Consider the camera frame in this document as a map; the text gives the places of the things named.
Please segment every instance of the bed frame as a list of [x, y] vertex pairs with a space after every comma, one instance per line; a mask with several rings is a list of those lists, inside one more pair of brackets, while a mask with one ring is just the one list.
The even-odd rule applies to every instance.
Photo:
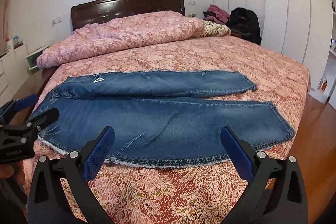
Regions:
[[172, 10], [185, 16], [183, 0], [97, 0], [71, 8], [73, 30], [88, 23], [105, 23], [118, 17]]
[[[118, 17], [164, 10], [172, 10], [185, 16], [184, 0], [97, 0], [82, 3], [71, 8], [72, 27], [76, 30], [88, 23], [104, 23]], [[57, 67], [53, 67], [31, 75], [13, 98], [22, 99], [33, 93], [40, 96], [56, 69]], [[23, 124], [32, 111], [31, 107], [17, 113], [11, 124]]]

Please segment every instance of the wooden headboard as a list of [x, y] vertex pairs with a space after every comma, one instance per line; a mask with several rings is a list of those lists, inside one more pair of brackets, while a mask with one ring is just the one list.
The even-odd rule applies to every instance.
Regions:
[[156, 11], [172, 10], [185, 16], [183, 0], [97, 0], [71, 8], [73, 30], [88, 23], [105, 23], [117, 17], [128, 17]]

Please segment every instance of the blue jeans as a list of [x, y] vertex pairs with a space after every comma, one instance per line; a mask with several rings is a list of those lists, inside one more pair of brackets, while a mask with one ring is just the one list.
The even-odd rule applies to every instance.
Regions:
[[186, 167], [222, 162], [220, 132], [230, 126], [254, 148], [294, 136], [272, 102], [199, 97], [255, 90], [247, 77], [225, 71], [106, 73], [68, 78], [33, 113], [51, 107], [57, 122], [40, 137], [58, 150], [80, 150], [106, 125], [115, 130], [105, 162], [145, 167]]

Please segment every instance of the wooden floor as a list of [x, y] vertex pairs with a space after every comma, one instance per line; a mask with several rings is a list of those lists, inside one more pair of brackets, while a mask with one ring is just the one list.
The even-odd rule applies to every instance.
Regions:
[[308, 223], [314, 223], [336, 192], [336, 110], [307, 95], [290, 155], [300, 165], [308, 200]]

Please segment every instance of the frayed hem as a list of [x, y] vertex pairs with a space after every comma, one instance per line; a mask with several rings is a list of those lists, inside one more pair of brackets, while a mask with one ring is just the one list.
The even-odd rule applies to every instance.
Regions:
[[183, 169], [183, 168], [190, 168], [190, 167], [200, 167], [200, 166], [209, 166], [209, 165], [213, 165], [213, 164], [220, 164], [220, 163], [224, 163], [226, 161], [230, 160], [230, 158], [225, 158], [225, 159], [221, 159], [221, 160], [216, 160], [210, 163], [194, 163], [194, 164], [186, 164], [186, 165], [178, 165], [176, 163], [176, 165], [173, 164], [164, 164], [164, 165], [160, 165], [160, 164], [153, 164], [153, 165], [148, 165], [148, 164], [135, 164], [135, 163], [131, 163], [128, 161], [122, 161], [122, 160], [117, 160], [116, 158], [108, 158], [104, 160], [105, 164], [120, 164], [123, 166], [127, 166], [127, 167], [133, 167], [133, 168], [159, 168], [159, 169], [165, 169], [165, 168], [177, 168], [177, 169]]
[[61, 155], [68, 155], [70, 152], [62, 150], [60, 148], [57, 148], [56, 146], [52, 145], [51, 143], [49, 143], [48, 141], [46, 141], [45, 139], [41, 138], [40, 136], [37, 136], [38, 139], [44, 143], [45, 145], [51, 147], [53, 150], [55, 150], [56, 152], [58, 152]]

